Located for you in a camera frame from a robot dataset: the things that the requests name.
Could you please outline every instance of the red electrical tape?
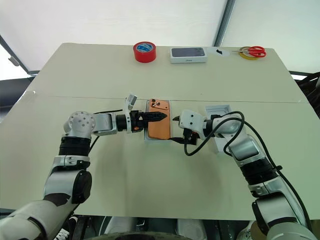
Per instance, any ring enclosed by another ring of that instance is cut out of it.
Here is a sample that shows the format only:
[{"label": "red electrical tape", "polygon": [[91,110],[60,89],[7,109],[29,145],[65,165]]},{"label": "red electrical tape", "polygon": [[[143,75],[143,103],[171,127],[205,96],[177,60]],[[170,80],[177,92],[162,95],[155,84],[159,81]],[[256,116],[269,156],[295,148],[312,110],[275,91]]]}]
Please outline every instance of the red electrical tape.
[{"label": "red electrical tape", "polygon": [[150,63],[156,59],[156,45],[149,41],[141,41],[133,46],[135,59],[140,63]]}]

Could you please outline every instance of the red scissors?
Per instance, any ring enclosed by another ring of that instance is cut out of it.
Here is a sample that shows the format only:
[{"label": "red scissors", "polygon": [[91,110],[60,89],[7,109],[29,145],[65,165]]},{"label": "red scissors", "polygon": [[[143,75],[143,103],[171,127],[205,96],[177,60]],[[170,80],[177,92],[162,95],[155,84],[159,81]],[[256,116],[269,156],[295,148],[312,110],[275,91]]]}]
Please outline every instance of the red scissors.
[{"label": "red scissors", "polygon": [[251,46],[249,48],[234,52],[250,54],[251,56],[254,56],[256,58],[264,58],[267,55],[265,49],[262,46]]}]

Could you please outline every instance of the white box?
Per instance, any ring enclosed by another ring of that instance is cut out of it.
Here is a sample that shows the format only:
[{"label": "white box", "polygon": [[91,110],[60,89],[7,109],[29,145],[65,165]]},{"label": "white box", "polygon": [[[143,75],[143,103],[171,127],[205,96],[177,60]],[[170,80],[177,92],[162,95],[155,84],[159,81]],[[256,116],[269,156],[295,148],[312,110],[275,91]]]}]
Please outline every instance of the white box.
[{"label": "white box", "polygon": [[172,64],[205,63],[208,55],[204,47],[171,47],[170,62]]}]

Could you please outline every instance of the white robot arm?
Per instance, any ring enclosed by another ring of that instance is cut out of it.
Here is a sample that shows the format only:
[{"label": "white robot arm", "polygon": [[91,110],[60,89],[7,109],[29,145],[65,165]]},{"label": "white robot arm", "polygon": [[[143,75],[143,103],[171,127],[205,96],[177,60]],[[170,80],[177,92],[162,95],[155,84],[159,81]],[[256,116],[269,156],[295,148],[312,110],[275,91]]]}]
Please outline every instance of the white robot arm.
[{"label": "white robot arm", "polygon": [[52,240],[77,206],[90,196],[91,135],[113,135],[127,130],[140,132],[148,122],[167,115],[162,112],[131,111],[137,96],[124,103],[124,114],[74,112],[64,124],[59,154],[53,160],[44,186],[43,200],[33,201],[0,220],[0,240]]},{"label": "white robot arm", "polygon": [[[228,141],[225,153],[234,158],[248,182],[251,194],[257,198],[252,203],[252,209],[258,226],[267,235],[267,239],[315,240],[316,237],[308,230],[311,228],[310,220],[300,197],[275,166],[259,134],[245,122],[241,112],[233,113],[207,119],[199,113],[184,110],[178,119],[179,127],[184,129],[185,141],[193,132],[204,140],[192,153],[188,153],[187,144],[184,144],[185,153],[188,156],[195,154],[210,137],[225,138]],[[244,124],[254,130],[266,153],[257,141],[246,133]]]}]

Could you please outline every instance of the orange smartphone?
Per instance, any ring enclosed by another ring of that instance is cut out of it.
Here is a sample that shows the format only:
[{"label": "orange smartphone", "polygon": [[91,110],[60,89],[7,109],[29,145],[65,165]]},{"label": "orange smartphone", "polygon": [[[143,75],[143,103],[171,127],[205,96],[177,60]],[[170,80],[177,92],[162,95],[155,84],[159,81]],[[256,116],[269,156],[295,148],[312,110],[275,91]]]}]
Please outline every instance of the orange smartphone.
[{"label": "orange smartphone", "polygon": [[148,136],[152,139],[168,140],[171,138],[170,131],[170,105],[168,101],[150,99],[149,112],[161,112],[166,114],[166,118],[161,121],[148,123]]}]

